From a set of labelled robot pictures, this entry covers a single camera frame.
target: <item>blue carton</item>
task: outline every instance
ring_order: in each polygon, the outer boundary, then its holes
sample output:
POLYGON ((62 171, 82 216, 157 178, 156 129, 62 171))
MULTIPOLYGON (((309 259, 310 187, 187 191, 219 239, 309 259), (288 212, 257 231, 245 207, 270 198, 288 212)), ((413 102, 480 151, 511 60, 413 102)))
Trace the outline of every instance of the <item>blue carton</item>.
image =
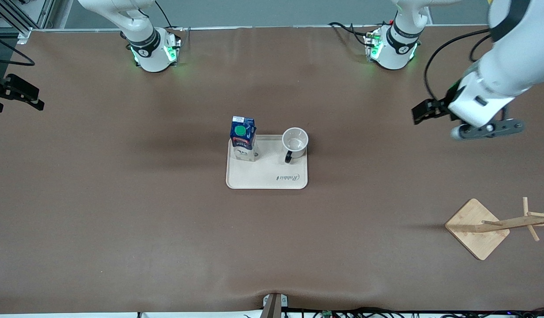
POLYGON ((231 142, 236 159, 254 161, 256 156, 256 125, 249 117, 233 116, 231 142))

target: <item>white robot link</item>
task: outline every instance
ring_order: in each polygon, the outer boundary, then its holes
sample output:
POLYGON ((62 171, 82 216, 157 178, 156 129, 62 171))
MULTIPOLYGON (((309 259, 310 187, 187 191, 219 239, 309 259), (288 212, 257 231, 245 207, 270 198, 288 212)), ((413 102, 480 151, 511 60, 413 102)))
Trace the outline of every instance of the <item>white robot link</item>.
POLYGON ((508 117, 508 103, 544 82, 544 0, 494 0, 488 13, 494 45, 473 63, 443 99, 426 99, 411 112, 414 124, 450 115, 461 120, 454 139, 520 133, 524 123, 508 117))
POLYGON ((447 6, 461 0, 391 0, 397 6, 392 24, 364 36, 370 61, 389 70, 405 66, 415 53, 419 35, 429 20, 427 6, 447 6))
POLYGON ((136 63, 148 72, 160 72, 177 62, 181 40, 163 28, 154 28, 142 10, 155 0, 79 0, 120 28, 136 63))

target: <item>tray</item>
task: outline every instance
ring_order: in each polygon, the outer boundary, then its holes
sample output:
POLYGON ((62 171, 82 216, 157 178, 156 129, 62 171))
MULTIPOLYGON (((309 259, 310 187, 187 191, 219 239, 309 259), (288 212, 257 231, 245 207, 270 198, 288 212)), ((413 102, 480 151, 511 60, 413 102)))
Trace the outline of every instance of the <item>tray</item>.
POLYGON ((307 152, 285 163, 282 135, 256 135, 253 163, 236 159, 229 140, 227 185, 231 189, 303 189, 308 183, 307 152))

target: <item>brown tablecloth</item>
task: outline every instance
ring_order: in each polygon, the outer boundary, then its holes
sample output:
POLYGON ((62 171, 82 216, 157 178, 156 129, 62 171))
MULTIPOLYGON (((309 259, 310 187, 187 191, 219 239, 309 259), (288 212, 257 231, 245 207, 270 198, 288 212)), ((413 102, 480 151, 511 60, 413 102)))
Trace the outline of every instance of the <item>brown tablecloth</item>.
MULTIPOLYGON (((39 112, 0 114, 0 313, 290 306, 532 310, 540 242, 513 230, 478 261, 444 228, 475 197, 500 219, 544 212, 544 84, 512 103, 525 132, 458 142, 446 118, 413 125, 422 70, 450 38, 432 27, 407 68, 365 62, 330 28, 193 31, 181 63, 133 65, 118 34, 33 33, 39 112), (232 115, 259 133, 309 133, 308 186, 225 184, 232 115)), ((476 39, 445 49, 442 96, 476 39)))

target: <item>wooden mug tree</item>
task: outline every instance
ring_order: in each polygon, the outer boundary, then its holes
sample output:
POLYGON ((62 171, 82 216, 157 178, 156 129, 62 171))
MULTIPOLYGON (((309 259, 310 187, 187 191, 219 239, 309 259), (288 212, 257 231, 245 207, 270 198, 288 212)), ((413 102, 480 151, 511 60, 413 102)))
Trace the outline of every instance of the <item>wooden mug tree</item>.
POLYGON ((485 260, 510 233, 510 229, 526 226, 535 241, 533 226, 544 226, 544 213, 529 212, 523 198, 522 217, 500 221, 482 203, 470 199, 445 224, 449 232, 479 260, 485 260))

